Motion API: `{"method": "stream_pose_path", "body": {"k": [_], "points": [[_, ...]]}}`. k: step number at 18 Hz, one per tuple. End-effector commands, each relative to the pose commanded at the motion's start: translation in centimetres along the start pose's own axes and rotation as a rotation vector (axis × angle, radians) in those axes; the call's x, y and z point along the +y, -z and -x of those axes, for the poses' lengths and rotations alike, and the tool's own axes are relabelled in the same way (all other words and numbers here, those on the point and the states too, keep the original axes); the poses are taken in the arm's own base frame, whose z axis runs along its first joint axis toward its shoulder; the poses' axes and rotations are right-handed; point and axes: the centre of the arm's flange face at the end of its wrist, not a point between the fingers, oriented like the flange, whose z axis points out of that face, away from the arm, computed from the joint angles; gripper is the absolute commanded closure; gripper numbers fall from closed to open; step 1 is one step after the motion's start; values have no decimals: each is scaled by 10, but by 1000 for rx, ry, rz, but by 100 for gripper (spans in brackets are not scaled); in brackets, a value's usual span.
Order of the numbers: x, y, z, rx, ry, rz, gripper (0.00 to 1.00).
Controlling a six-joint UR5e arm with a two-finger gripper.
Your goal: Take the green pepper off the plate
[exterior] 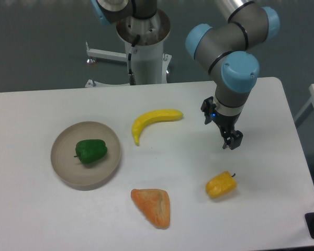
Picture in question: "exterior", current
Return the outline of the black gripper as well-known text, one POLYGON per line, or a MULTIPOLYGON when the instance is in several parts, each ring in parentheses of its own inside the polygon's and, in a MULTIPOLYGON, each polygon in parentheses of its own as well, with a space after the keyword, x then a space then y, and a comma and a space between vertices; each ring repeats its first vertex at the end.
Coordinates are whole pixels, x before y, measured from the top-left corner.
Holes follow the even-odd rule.
POLYGON ((219 127, 224 140, 223 149, 234 150, 241 145, 243 133, 234 129, 240 112, 235 115, 227 115, 227 112, 222 110, 222 105, 219 105, 213 96, 203 101, 201 111, 205 116, 205 124, 214 122, 219 127))

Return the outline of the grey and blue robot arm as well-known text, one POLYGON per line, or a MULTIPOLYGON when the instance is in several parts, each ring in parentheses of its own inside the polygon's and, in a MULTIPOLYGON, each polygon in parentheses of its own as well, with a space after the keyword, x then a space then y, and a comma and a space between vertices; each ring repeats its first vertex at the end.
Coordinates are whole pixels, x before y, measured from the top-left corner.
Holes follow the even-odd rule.
MULTIPOLYGON (((216 83, 215 95, 204 100, 206 123, 215 123, 224 148, 240 146, 243 135, 235 129, 245 102, 256 84, 260 66, 247 50, 276 36, 277 12, 254 1, 216 1, 227 24, 214 29, 194 27, 186 37, 189 55, 216 83)), ((130 85, 160 84, 166 80, 163 46, 171 23, 156 1, 92 1, 103 25, 116 24, 125 44, 125 62, 130 85)))

